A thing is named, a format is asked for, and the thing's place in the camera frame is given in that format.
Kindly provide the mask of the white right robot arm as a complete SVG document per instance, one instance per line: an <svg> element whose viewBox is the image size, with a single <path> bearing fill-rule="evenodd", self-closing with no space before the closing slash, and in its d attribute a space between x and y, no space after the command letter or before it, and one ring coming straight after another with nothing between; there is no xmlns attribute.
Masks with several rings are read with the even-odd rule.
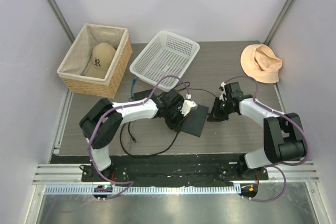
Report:
<svg viewBox="0 0 336 224"><path fill-rule="evenodd" d="M237 113L263 129L263 147L239 157L239 177L250 179L265 166L307 157L307 139L298 114L285 114L264 105L255 96L244 94L238 82L222 83L219 89L221 94L215 98L207 121L224 122Z"/></svg>

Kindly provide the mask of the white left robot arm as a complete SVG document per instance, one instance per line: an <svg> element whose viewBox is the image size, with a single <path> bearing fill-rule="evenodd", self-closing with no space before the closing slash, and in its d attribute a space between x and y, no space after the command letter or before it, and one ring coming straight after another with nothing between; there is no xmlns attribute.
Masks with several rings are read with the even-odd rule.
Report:
<svg viewBox="0 0 336 224"><path fill-rule="evenodd" d="M169 129L180 132L194 105L189 93L183 97L174 89L158 96L150 92L147 98L126 103L100 99L79 122L88 141L94 176L102 182L111 177L108 145L120 126L142 119L163 118Z"/></svg>

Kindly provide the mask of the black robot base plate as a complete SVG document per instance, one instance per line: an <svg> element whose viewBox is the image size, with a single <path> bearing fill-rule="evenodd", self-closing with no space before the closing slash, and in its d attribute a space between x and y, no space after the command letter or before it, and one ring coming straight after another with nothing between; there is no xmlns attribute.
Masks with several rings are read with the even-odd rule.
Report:
<svg viewBox="0 0 336 224"><path fill-rule="evenodd" d="M135 187L225 186L234 180L268 180L265 168L241 172L239 154L111 156L111 165L98 173L88 156L57 156L52 164L77 164L82 182L132 181Z"/></svg>

